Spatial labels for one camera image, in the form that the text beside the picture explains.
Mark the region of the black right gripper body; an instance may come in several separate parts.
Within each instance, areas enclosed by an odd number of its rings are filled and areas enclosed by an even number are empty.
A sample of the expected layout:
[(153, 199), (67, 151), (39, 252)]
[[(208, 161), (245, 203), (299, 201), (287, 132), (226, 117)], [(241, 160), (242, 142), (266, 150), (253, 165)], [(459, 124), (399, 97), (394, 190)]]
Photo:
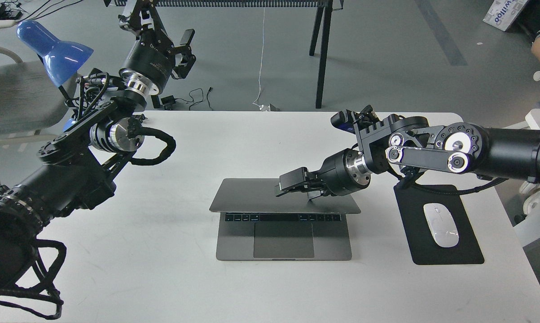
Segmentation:
[(371, 180), (364, 156), (353, 149), (329, 156), (319, 170), (310, 174), (310, 190), (323, 189), (323, 196), (347, 196), (367, 188)]

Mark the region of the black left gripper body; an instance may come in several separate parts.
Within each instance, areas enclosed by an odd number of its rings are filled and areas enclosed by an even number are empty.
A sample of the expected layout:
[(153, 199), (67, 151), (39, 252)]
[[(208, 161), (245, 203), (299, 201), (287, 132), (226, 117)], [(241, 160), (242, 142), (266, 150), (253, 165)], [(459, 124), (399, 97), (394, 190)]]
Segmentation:
[(174, 45), (163, 30), (141, 31), (119, 76), (127, 88), (142, 95), (162, 94), (170, 79), (185, 78), (185, 36)]

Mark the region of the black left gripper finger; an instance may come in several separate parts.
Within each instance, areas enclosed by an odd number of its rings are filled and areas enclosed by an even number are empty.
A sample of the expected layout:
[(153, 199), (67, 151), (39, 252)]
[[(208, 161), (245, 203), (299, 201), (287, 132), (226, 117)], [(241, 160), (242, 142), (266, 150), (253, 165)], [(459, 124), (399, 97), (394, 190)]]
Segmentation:
[(155, 40), (155, 6), (153, 0), (127, 0), (119, 16), (119, 27), (137, 39)]
[(185, 79), (194, 63), (196, 56), (192, 53), (191, 42), (195, 35), (194, 29), (187, 29), (182, 35), (180, 44), (173, 48), (174, 65), (172, 68), (173, 79)]

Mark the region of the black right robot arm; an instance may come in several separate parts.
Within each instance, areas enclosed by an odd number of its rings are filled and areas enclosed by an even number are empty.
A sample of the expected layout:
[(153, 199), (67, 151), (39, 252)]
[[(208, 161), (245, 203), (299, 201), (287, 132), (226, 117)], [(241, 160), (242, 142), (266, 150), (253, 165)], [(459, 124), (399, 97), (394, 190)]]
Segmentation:
[(275, 195), (307, 193), (347, 196), (367, 188), (372, 174), (397, 175), (399, 188), (430, 188), (416, 180), (427, 170), (476, 174), (488, 184), (449, 195), (465, 195), (495, 186), (506, 179), (540, 184), (540, 130), (500, 129), (457, 122), (433, 126), (422, 116), (390, 114), (379, 119), (372, 106), (361, 112), (343, 110), (331, 117), (339, 130), (356, 135), (356, 145), (329, 156), (317, 171), (297, 168), (279, 177)]

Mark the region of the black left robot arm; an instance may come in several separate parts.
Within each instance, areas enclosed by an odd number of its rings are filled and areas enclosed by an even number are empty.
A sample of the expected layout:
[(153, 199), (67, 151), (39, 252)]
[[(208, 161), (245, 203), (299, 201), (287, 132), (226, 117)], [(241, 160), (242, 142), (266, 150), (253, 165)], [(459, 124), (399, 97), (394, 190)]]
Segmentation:
[[(38, 234), (52, 219), (92, 210), (114, 196), (114, 178), (126, 164), (153, 166), (176, 148), (171, 135), (143, 126), (135, 112), (144, 110), (146, 96), (161, 94), (169, 78), (189, 74), (196, 61), (190, 47), (194, 30), (174, 45), (154, 0), (126, 2), (119, 26), (135, 35), (119, 75), (93, 70), (80, 77), (75, 122), (38, 151), (41, 168), (12, 188), (0, 188), (0, 297), (56, 305), (52, 315), (22, 307), (44, 319), (61, 316), (54, 279), (66, 246)], [(1, 300), (0, 305), (21, 308)]]

